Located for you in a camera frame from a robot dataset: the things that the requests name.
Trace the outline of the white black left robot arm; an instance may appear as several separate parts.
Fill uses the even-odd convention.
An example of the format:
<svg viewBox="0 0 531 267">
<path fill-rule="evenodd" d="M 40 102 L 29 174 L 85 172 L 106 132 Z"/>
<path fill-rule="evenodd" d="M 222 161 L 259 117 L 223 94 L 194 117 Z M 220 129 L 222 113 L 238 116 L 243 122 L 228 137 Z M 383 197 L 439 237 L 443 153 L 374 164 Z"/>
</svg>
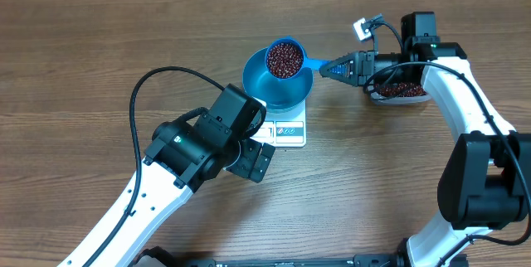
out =
<svg viewBox="0 0 531 267">
<path fill-rule="evenodd" d="M 221 170 L 261 182 L 275 152 L 252 139 L 265 116 L 264 101 L 228 85 L 211 108 L 160 124 L 139 170 L 62 265 L 129 265 L 164 221 Z"/>
</svg>

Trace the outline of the blue plastic measuring scoop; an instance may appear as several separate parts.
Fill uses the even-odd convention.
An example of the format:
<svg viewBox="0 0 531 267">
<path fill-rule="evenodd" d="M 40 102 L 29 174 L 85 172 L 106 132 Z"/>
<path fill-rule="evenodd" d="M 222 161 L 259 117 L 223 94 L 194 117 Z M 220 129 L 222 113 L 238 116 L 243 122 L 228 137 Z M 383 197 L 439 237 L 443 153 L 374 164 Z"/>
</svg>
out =
<svg viewBox="0 0 531 267">
<path fill-rule="evenodd" d="M 297 78 L 303 70 L 319 70 L 329 62 L 308 57 L 302 45 L 290 36 L 273 41 L 265 53 L 266 70 L 278 81 Z"/>
</svg>

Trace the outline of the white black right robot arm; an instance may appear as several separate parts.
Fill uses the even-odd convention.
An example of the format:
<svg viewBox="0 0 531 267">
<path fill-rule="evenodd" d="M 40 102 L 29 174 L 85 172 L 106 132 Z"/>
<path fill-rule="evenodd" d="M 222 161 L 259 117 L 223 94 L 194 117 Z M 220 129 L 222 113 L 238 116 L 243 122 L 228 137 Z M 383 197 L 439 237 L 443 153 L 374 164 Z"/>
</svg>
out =
<svg viewBox="0 0 531 267">
<path fill-rule="evenodd" d="M 412 12 L 395 30 L 398 53 L 355 51 L 319 68 L 377 102 L 432 98 L 455 142 L 437 187 L 438 209 L 392 254 L 355 255 L 357 266 L 465 266 L 465 248 L 530 218 L 530 137 L 489 102 L 466 53 L 437 34 L 433 12 Z"/>
</svg>

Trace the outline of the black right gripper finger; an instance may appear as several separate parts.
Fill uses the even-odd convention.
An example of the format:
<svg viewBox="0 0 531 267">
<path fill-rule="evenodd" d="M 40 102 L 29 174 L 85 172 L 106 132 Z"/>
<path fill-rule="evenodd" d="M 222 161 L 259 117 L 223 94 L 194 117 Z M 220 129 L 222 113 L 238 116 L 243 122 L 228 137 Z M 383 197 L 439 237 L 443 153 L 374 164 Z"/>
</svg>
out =
<svg viewBox="0 0 531 267">
<path fill-rule="evenodd" d="M 355 64 L 356 57 L 358 56 L 358 53 L 351 52 L 344 56 L 340 56 L 339 58 L 329 61 L 322 65 L 319 68 L 320 72 L 350 72 Z"/>
<path fill-rule="evenodd" d="M 349 71 L 347 72 L 334 72 L 331 70 L 320 70 L 320 75 L 324 78 L 330 78 L 331 80 L 336 80 L 353 87 L 358 86 L 358 79 L 356 75 L 351 75 Z"/>
</svg>

